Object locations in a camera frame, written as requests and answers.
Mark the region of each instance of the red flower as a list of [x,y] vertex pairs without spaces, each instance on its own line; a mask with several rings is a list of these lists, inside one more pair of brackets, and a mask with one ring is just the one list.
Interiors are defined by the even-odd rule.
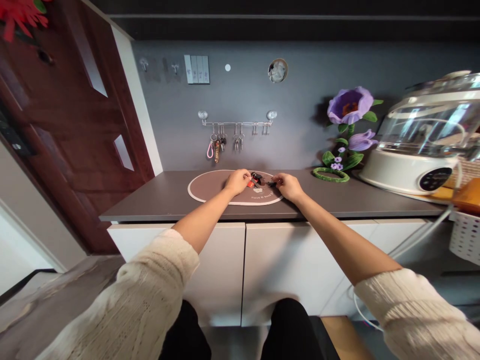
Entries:
[[32,34],[24,23],[28,22],[34,28],[37,28],[37,23],[40,23],[46,28],[49,22],[36,8],[34,0],[0,0],[0,19],[5,22],[3,38],[8,42],[11,42],[14,38],[15,23],[26,35],[32,38]]

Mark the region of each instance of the gray wall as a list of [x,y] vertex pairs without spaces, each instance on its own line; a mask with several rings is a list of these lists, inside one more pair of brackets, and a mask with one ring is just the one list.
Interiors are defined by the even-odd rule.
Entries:
[[[480,71],[480,49],[473,44],[135,41],[133,52],[166,171],[316,166],[337,135],[335,127],[325,128],[325,111],[338,90],[369,89],[385,100],[374,108],[380,117],[408,86],[457,70]],[[209,56],[210,85],[187,84],[184,54]],[[147,72],[140,58],[147,59]],[[277,58],[287,61],[288,76],[275,84],[267,73]],[[172,63],[180,66],[178,76]],[[263,122],[269,110],[278,117],[268,136],[244,128],[241,153],[233,151],[228,129],[227,150],[215,165],[206,157],[212,128],[202,126],[199,110],[211,122]],[[376,130],[380,122],[361,123],[360,130]]]

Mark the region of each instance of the knee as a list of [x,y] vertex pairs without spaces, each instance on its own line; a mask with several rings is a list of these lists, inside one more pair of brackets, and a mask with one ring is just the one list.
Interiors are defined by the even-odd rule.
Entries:
[[304,307],[297,300],[292,299],[290,297],[286,297],[286,298],[284,298],[284,299],[282,299],[282,300],[280,300],[276,303],[275,309],[302,309],[302,310],[304,310]]
[[181,302],[181,309],[180,309],[179,317],[180,316],[183,317],[183,318],[194,319],[197,322],[199,321],[199,317],[197,315],[197,312],[195,311],[192,304],[190,304],[187,300],[183,300]]

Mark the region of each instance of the white appliance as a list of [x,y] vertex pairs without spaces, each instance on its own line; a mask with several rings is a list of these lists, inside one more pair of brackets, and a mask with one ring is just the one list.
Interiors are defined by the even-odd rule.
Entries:
[[480,158],[480,142],[469,141],[480,126],[480,73],[457,71],[415,85],[383,126],[387,130],[358,176],[398,193],[435,193],[459,155]]

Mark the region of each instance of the artificial flower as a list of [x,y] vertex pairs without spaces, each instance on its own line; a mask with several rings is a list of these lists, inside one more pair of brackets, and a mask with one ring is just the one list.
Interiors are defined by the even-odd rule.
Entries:
[[328,105],[326,111],[333,124],[353,124],[363,118],[374,103],[367,89],[358,86],[353,90],[342,89]]
[[24,23],[28,22],[34,28],[37,28],[37,23],[40,23],[46,28],[49,22],[35,6],[34,0],[0,0],[0,20],[5,22],[3,38],[8,42],[14,39],[15,25],[18,25],[25,35],[32,38],[32,34]]
[[367,132],[352,135],[348,139],[348,148],[352,151],[364,151],[371,147],[373,144],[378,144],[377,140],[371,140],[375,136],[372,129],[368,129]]

